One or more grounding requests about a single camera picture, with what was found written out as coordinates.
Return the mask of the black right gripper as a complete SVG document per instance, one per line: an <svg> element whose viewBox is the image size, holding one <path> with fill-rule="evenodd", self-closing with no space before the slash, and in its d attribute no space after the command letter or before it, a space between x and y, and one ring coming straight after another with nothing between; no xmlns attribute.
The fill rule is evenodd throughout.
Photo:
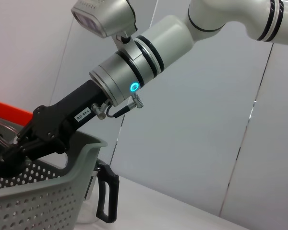
<svg viewBox="0 0 288 230"><path fill-rule="evenodd" d="M70 138L96 114L91 106L107 100L101 88L88 80L51 106L40 106L32 119L17 134L17 143L3 152L6 163L35 161L54 152L62 154L70 147Z"/></svg>

